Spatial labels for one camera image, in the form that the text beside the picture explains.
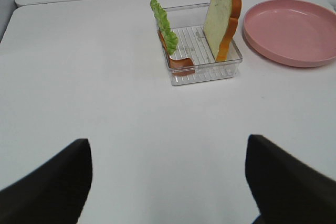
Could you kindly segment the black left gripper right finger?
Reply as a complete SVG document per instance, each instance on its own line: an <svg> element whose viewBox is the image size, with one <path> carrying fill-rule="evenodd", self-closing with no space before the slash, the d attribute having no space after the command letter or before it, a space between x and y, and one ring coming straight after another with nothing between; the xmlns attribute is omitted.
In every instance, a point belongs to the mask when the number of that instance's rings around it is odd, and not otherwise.
<svg viewBox="0 0 336 224"><path fill-rule="evenodd" d="M255 223L335 223L335 181L262 135L248 138L245 176Z"/></svg>

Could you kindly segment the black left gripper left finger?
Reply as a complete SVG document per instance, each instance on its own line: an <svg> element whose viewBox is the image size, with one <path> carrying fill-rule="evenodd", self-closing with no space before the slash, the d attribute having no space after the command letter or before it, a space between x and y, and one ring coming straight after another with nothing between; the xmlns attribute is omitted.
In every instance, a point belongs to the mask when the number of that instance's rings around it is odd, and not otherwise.
<svg viewBox="0 0 336 224"><path fill-rule="evenodd" d="M89 141L78 139L1 190L1 223L77 223L91 183Z"/></svg>

